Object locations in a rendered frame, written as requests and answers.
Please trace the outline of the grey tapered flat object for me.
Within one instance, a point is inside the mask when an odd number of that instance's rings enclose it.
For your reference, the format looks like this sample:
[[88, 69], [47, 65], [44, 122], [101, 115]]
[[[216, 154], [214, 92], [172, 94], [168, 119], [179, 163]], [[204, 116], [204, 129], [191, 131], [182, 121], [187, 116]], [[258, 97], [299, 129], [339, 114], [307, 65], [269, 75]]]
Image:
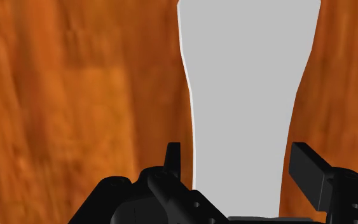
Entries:
[[193, 184], [226, 216], [279, 214], [296, 92], [321, 0], [179, 0]]

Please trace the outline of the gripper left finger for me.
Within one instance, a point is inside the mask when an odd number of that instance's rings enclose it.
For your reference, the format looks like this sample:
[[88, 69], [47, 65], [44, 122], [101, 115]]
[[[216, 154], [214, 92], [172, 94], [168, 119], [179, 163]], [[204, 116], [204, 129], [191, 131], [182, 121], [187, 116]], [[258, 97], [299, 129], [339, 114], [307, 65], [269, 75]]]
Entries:
[[132, 183], [100, 180], [68, 224], [229, 224], [198, 190], [181, 182], [181, 145], [167, 145], [162, 166], [145, 168]]

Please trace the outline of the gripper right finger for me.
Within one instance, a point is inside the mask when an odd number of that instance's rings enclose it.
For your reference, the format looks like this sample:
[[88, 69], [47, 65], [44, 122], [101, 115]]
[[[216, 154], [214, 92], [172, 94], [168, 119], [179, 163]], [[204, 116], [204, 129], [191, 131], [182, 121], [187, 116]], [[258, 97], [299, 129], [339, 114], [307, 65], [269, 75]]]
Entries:
[[358, 173], [329, 165], [309, 145], [293, 142], [289, 174], [326, 224], [358, 224]]

